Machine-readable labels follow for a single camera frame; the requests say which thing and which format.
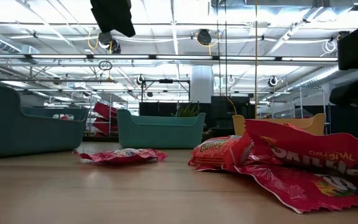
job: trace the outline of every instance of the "green plant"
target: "green plant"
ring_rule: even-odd
[[[181,118],[197,116],[200,113],[200,104],[197,103],[197,105],[194,105],[192,108],[190,108],[190,105],[191,102],[187,104],[186,108],[180,106],[177,110],[177,113],[172,114],[172,116],[181,117]]]

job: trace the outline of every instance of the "white column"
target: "white column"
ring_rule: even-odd
[[[211,103],[211,96],[214,91],[212,67],[207,65],[192,66],[190,85],[190,100],[193,103]]]

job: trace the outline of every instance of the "teal plastic bin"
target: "teal plastic bin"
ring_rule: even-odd
[[[131,148],[191,149],[201,143],[205,115],[200,113],[190,118],[133,116],[128,110],[118,110],[119,143]]]
[[[28,115],[22,112],[20,105],[20,96],[15,90],[0,86],[0,157],[64,151],[80,146],[88,109],[74,112],[82,120],[69,121],[44,117],[46,114],[74,114],[66,109],[25,109],[32,113]]]

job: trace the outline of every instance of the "chip bag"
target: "chip bag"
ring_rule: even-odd
[[[350,134],[314,136],[289,126],[251,119],[246,120],[246,130],[244,138],[250,137],[254,143],[251,160],[246,164],[293,164],[319,172],[336,170],[358,176],[358,139]]]
[[[74,153],[78,154],[82,159],[117,165],[145,162],[152,159],[163,161],[168,157],[166,153],[155,149],[117,149],[109,152],[97,152],[95,154]]]
[[[265,164],[224,169],[253,176],[259,185],[297,213],[358,206],[358,178],[314,174]]]
[[[242,136],[219,137],[206,140],[194,148],[190,165],[221,167],[244,162],[250,151],[251,140]]]

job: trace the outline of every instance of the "yellow bin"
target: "yellow bin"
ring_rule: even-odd
[[[293,124],[310,134],[321,136],[324,134],[325,115],[320,113],[312,118],[282,118],[282,119],[257,119],[259,121],[269,121],[276,124]],[[243,135],[246,130],[245,119],[242,115],[234,115],[234,132],[236,135]]]

